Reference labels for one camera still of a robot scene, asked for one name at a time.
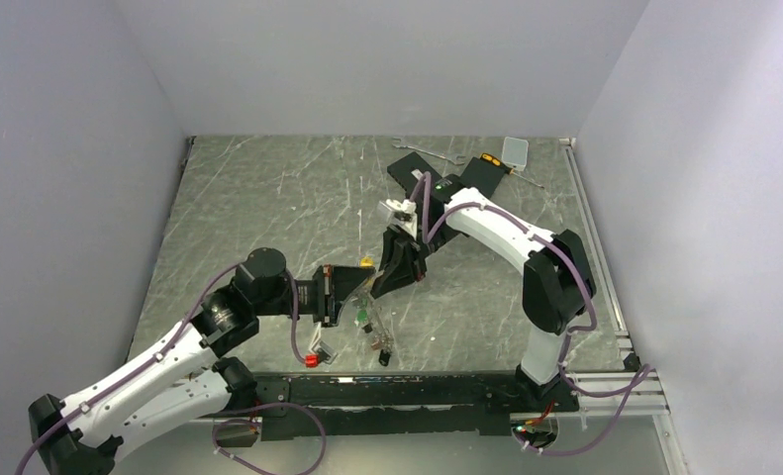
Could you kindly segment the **black key tag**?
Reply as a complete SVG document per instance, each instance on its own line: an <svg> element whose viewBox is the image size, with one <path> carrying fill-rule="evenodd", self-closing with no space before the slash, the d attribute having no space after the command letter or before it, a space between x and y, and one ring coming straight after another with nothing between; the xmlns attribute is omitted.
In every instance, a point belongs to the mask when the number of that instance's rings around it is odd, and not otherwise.
<svg viewBox="0 0 783 475"><path fill-rule="evenodd" d="M379 352L379 356L378 356L379 364L381 366L383 366L383 367L387 367L389 365L389 363L390 363L391 356L392 356L392 353L390 351L382 349Z"/></svg>

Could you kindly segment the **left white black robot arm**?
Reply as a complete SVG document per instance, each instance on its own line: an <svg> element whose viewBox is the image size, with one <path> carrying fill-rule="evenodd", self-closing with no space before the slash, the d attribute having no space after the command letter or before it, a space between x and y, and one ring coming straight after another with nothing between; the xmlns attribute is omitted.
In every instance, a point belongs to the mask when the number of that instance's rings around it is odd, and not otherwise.
<svg viewBox="0 0 783 475"><path fill-rule="evenodd" d="M193 308L152 346L102 380L29 407L32 444L16 469L38 456L51 474L109 474L153 439L202 416L247 413L257 383L229 355L258 334L262 317L339 322L344 303L374 276L372 266L322 265L297 280L282 252L262 247L212 280Z"/></svg>

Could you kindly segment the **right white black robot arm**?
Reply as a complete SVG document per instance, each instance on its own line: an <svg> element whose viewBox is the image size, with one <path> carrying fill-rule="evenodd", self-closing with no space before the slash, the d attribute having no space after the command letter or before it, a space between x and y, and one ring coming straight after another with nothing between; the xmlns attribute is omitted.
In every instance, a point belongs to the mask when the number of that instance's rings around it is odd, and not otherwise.
<svg viewBox="0 0 783 475"><path fill-rule="evenodd" d="M536 227L479 189L447 179L433 182L428 172L408 198L386 199L378 209L388 227L370 291L374 298L422 280L427 257L452 233L474 238L519 272L522 305L533 328L517 370L517 397L530 411L543 409L561 380L570 323L595 312L596 287L581 238L570 230L556 234Z"/></svg>

